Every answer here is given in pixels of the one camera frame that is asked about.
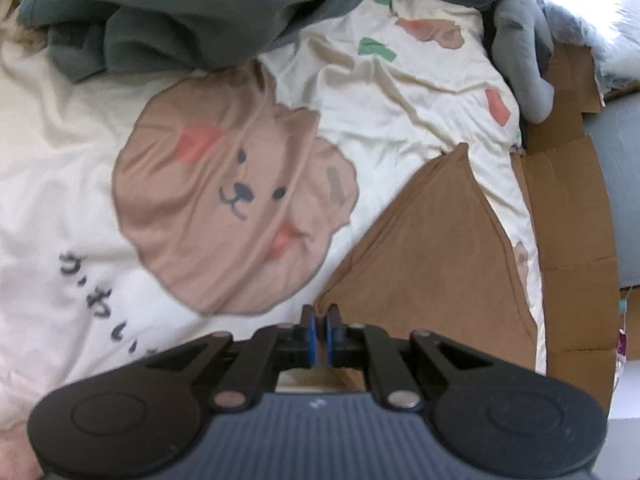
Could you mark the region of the purple white refill pouch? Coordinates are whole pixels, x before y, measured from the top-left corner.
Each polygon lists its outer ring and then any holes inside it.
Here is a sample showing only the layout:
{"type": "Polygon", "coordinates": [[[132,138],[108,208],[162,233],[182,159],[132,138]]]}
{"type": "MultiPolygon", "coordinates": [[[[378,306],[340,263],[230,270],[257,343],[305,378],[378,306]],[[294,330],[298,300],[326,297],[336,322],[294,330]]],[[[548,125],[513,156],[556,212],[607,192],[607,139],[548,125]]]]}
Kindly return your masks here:
{"type": "Polygon", "coordinates": [[[618,331],[616,356],[623,361],[627,359],[627,334],[622,328],[618,331]]]}

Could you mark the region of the brown printed t-shirt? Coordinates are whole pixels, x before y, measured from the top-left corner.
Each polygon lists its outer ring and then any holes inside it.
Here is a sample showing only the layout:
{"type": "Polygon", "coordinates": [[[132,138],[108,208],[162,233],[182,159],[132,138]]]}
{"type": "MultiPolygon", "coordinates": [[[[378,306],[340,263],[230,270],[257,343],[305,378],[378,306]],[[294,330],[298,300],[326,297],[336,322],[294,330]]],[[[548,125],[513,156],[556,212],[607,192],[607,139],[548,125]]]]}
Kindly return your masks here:
{"type": "Polygon", "coordinates": [[[534,370],[528,252],[506,235],[472,173],[468,144],[427,162],[314,300],[326,314],[404,338],[423,328],[534,370]]]}

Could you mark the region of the brown cardboard sheet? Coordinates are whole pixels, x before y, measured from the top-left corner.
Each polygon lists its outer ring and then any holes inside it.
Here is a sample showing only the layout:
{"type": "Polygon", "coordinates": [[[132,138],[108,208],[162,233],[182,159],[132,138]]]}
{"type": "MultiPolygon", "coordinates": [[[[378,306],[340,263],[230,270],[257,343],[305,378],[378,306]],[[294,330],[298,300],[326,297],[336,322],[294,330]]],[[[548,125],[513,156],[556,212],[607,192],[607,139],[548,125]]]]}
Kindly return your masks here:
{"type": "Polygon", "coordinates": [[[597,152],[582,116],[602,110],[587,47],[556,44],[544,74],[549,117],[525,124],[513,165],[533,217],[542,281],[547,373],[611,405],[618,341],[612,214],[597,152]]]}

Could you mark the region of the cream bear print blanket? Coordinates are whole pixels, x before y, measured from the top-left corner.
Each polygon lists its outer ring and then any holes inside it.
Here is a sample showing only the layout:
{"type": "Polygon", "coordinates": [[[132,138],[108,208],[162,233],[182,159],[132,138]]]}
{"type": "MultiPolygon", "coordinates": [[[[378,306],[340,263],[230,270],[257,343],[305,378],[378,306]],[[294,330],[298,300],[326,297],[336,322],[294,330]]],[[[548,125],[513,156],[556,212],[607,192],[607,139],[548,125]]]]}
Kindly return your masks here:
{"type": "Polygon", "coordinates": [[[1,44],[1,474],[40,468],[26,419],[50,391],[228,330],[291,323],[427,162],[468,144],[528,252],[511,156],[520,111],[480,12],[364,0],[255,61],[72,84],[1,44]]]}

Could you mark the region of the grey crumpled garment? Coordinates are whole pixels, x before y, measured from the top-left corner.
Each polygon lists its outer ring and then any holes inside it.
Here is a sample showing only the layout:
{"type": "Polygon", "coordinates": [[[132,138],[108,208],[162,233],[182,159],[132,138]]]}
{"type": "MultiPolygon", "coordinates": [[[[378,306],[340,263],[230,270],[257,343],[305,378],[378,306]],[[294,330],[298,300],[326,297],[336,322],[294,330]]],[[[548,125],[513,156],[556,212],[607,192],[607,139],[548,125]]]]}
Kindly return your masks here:
{"type": "Polygon", "coordinates": [[[22,0],[17,21],[47,33],[69,80],[218,70],[293,41],[362,0],[22,0]]]}

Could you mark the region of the white pillow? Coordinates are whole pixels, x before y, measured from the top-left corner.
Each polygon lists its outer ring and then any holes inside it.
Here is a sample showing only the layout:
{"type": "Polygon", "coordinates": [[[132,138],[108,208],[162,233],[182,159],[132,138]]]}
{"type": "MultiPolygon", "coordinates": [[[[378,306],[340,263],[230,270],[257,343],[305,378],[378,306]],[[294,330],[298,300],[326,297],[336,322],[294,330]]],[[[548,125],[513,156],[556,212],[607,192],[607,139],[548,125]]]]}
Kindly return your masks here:
{"type": "Polygon", "coordinates": [[[552,37],[588,47],[600,91],[639,81],[639,0],[537,0],[552,37]]]}

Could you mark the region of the grey neck pillow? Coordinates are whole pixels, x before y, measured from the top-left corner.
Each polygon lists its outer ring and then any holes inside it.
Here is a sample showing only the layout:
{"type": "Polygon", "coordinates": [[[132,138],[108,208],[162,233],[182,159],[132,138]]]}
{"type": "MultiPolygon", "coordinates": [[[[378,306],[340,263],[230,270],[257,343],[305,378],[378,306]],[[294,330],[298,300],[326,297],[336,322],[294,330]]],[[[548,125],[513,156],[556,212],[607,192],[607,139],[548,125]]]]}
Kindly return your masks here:
{"type": "Polygon", "coordinates": [[[555,94],[544,79],[554,53],[544,12],[535,0],[500,0],[494,24],[492,60],[510,84],[524,119],[540,124],[550,116],[555,94]]]}

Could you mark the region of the grey wrapped mattress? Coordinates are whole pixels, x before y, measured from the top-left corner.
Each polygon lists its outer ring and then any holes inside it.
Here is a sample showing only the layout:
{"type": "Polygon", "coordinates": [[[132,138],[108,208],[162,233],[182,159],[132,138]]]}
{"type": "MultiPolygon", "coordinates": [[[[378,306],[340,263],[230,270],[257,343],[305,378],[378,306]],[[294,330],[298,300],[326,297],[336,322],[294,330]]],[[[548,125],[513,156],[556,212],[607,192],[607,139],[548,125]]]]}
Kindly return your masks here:
{"type": "Polygon", "coordinates": [[[621,288],[639,285],[639,95],[608,102],[584,119],[610,201],[621,288]]]}

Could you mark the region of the blue cap detergent bottle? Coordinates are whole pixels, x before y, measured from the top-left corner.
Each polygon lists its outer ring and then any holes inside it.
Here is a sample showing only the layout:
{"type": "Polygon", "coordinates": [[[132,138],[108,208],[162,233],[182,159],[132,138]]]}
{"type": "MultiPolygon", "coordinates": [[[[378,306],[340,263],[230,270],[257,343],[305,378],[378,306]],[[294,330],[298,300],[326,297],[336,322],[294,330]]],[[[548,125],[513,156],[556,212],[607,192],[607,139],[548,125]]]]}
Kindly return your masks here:
{"type": "Polygon", "coordinates": [[[622,298],[618,303],[618,310],[620,310],[620,315],[625,315],[627,313],[628,302],[626,298],[622,298]]]}

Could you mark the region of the beige crumpled garment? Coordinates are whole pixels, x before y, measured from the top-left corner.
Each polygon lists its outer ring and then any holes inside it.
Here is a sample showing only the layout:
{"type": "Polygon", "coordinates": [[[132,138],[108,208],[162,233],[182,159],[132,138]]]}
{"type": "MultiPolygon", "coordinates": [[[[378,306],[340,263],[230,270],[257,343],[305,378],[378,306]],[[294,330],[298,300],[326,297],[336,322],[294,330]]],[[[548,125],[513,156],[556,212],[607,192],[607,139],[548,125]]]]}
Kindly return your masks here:
{"type": "Polygon", "coordinates": [[[17,7],[20,2],[21,0],[1,0],[1,43],[19,44],[32,53],[41,51],[47,45],[46,34],[17,23],[17,7]]]}

